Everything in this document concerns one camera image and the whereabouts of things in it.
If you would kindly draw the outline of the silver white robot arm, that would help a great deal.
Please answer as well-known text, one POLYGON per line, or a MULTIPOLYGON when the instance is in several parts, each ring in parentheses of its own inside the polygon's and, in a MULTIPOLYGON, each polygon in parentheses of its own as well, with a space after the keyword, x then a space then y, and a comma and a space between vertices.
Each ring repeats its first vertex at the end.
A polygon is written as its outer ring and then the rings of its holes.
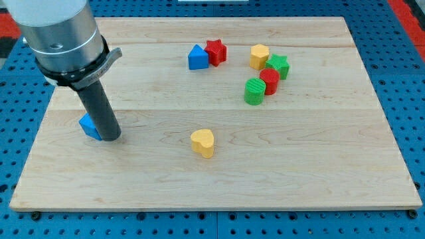
POLYGON ((36 64, 56 86, 83 90, 103 76, 120 57, 110 50, 88 0, 4 0, 36 64))

